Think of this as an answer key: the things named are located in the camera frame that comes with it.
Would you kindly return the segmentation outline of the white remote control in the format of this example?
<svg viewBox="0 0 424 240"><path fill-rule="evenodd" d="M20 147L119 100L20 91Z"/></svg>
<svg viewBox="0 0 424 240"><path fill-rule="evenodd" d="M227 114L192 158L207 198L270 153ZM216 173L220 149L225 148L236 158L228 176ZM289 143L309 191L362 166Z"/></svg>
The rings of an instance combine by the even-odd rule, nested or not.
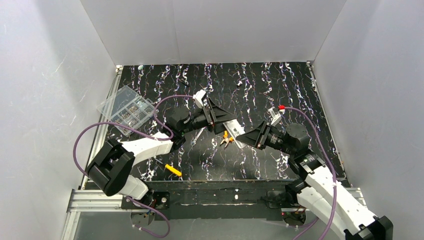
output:
<svg viewBox="0 0 424 240"><path fill-rule="evenodd" d="M240 125L240 123L236 119L224 122L223 125L226 131L229 133L229 135L233 137L234 143L237 145L239 149L243 149L244 147L247 146L247 144L239 140L236 140L236 137L245 133L244 128Z"/></svg>

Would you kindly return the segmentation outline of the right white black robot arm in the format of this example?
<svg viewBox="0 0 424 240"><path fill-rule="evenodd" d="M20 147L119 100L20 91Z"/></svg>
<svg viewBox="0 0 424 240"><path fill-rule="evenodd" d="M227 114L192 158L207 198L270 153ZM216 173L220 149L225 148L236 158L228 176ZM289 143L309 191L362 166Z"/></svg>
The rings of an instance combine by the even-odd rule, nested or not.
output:
<svg viewBox="0 0 424 240"><path fill-rule="evenodd" d="M362 205L333 178L329 164L309 148L304 125L291 123L285 131L263 121L257 128L236 137L257 149L270 147L289 156L290 168L299 176L285 187L294 202L309 209L342 240L391 240L394 225Z"/></svg>

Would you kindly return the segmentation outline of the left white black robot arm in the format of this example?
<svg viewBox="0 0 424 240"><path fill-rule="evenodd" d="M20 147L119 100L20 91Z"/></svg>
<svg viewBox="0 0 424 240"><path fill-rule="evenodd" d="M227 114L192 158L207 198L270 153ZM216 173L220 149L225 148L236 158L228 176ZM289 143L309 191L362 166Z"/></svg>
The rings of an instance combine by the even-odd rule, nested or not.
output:
<svg viewBox="0 0 424 240"><path fill-rule="evenodd" d="M133 141L108 140L85 172L110 197L116 194L142 199L150 190L140 179L131 175L133 167L145 160L167 155L180 148L185 134L206 128L216 134L223 132L223 124L237 117L208 99L208 105L189 111L180 106L165 118L165 127L149 136Z"/></svg>

